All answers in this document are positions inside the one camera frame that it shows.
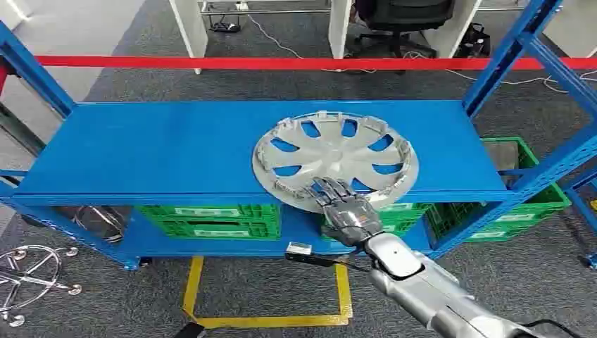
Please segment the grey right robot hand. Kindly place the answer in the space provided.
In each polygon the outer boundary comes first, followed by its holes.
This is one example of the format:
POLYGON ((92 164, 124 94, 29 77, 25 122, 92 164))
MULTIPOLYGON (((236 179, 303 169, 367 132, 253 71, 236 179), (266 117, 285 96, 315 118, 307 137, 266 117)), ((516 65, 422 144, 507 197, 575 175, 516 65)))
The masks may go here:
POLYGON ((343 245, 361 246, 369 238, 382 232, 382 222, 376 210, 362 195, 356 193, 344 180, 314 177, 313 186, 305 191, 317 202, 327 221, 325 231, 343 245))

